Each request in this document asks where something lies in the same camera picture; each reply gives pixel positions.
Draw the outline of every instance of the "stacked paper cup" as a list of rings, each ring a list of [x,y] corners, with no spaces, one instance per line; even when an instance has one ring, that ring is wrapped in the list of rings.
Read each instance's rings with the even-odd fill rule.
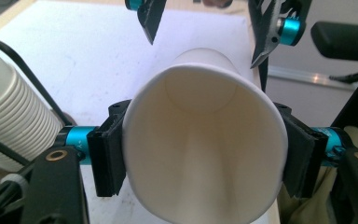
[[[62,125],[17,71],[0,59],[0,142],[31,161],[49,148]],[[0,168],[21,165],[0,153]]]

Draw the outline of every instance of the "person's hand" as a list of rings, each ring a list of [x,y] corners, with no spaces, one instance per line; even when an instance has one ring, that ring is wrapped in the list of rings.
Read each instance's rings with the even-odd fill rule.
[[[233,0],[202,0],[202,3],[207,7],[229,7]]]

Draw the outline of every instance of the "stack of cups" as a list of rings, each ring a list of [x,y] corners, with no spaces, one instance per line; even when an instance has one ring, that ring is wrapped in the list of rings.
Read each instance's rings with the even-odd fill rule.
[[[287,136],[267,95],[230,60],[193,49],[131,101],[123,123],[131,187],[172,223],[249,223],[282,183]]]
[[[0,142],[31,161],[49,148],[62,125],[21,78],[0,59]],[[21,165],[0,153],[0,168]]]

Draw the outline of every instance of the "white tabletop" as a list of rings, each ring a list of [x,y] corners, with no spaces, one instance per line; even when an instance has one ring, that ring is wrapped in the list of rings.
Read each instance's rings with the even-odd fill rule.
[[[78,125],[96,126],[108,106],[131,99],[188,49],[221,51],[255,81],[249,38],[244,17],[166,10],[151,46],[136,12],[53,1],[32,4],[0,29],[0,40],[23,57],[62,110]],[[119,196],[98,198],[90,166],[82,173],[91,223],[166,223],[139,204],[127,180]],[[279,223],[277,216],[275,203],[255,223]]]

